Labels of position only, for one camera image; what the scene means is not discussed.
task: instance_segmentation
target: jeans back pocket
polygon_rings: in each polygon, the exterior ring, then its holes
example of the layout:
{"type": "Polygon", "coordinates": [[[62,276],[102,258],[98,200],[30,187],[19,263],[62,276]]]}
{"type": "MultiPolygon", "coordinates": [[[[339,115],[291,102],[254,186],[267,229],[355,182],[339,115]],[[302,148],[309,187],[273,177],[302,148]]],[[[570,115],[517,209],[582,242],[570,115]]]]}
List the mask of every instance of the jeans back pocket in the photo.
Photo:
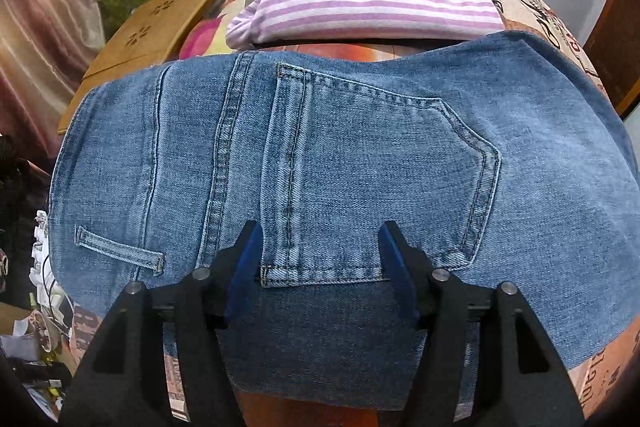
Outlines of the jeans back pocket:
{"type": "Polygon", "coordinates": [[[278,65],[260,185],[267,287],[384,279],[393,219],[437,266],[469,265],[500,152],[440,98],[278,65]]]}

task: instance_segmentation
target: jeans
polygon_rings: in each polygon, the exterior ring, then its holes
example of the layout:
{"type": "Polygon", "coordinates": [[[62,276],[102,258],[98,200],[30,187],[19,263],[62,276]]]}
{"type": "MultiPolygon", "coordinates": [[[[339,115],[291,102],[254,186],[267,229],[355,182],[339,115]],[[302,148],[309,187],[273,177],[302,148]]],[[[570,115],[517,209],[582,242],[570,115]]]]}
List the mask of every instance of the jeans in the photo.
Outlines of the jeans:
{"type": "Polygon", "coordinates": [[[638,180],[610,103],[523,32],[388,62],[196,57],[85,97],[50,260],[104,315],[130,280],[177,282],[257,219],[261,289],[219,333],[232,380],[401,409],[425,336],[380,266],[384,220],[465,282],[515,282],[571,368],[640,310],[638,180]]]}

